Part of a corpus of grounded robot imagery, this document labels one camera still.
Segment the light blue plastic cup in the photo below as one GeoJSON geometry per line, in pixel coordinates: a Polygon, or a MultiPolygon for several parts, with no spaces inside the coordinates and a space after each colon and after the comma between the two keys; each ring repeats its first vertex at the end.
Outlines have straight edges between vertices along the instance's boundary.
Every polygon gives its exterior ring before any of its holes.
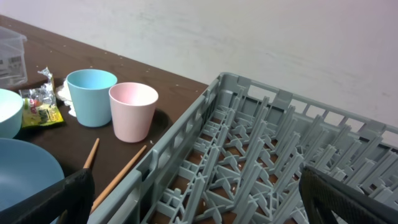
{"type": "Polygon", "coordinates": [[[83,69],[66,77],[78,122],[96,128],[111,121],[109,89],[117,84],[115,75],[104,70],[83,69]]]}

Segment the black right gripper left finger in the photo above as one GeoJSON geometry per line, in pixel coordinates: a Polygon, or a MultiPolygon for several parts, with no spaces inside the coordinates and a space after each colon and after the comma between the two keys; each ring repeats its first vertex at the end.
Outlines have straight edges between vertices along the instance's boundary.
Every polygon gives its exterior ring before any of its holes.
{"type": "Polygon", "coordinates": [[[31,197],[1,211],[1,223],[86,223],[95,196],[90,169],[82,169],[31,197]]]}

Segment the pink plastic cup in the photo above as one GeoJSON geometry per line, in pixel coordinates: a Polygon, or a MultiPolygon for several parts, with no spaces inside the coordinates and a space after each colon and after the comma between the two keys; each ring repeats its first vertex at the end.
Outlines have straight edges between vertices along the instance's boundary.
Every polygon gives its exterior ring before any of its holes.
{"type": "Polygon", "coordinates": [[[145,84],[124,82],[109,89],[114,133],[124,142],[139,142],[149,133],[158,92],[145,84]]]}

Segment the white tissue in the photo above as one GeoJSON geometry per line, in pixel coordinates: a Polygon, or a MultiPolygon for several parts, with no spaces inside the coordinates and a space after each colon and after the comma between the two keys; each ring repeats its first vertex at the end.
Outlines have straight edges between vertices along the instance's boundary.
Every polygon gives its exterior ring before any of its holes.
{"type": "Polygon", "coordinates": [[[59,100],[63,101],[66,106],[69,107],[68,114],[73,117],[76,117],[70,90],[69,90],[68,83],[66,80],[64,80],[64,82],[61,86],[56,87],[55,95],[59,100]]]}

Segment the yellow snack wrapper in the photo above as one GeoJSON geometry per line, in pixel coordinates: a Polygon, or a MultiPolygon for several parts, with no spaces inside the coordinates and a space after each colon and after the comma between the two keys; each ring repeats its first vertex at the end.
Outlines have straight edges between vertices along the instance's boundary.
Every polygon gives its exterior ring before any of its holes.
{"type": "Polygon", "coordinates": [[[64,122],[57,106],[52,73],[47,67],[37,73],[44,75],[47,81],[37,88],[19,90],[23,99],[22,128],[51,126],[64,122]]]}

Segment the light blue rice bowl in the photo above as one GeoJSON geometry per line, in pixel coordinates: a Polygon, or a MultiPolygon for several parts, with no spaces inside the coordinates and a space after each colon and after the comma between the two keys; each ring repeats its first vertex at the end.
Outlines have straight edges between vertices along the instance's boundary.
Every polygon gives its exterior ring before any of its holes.
{"type": "Polygon", "coordinates": [[[23,105],[19,94],[1,89],[1,138],[13,138],[19,132],[23,105]]]}

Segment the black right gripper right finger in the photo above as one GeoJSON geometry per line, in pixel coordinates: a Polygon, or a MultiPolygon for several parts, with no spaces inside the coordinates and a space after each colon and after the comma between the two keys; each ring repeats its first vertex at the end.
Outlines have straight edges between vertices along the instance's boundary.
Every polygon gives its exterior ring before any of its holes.
{"type": "Polygon", "coordinates": [[[335,215],[346,223],[397,224],[397,210],[337,181],[311,166],[302,169],[298,185],[310,224],[334,223],[335,215]]]}

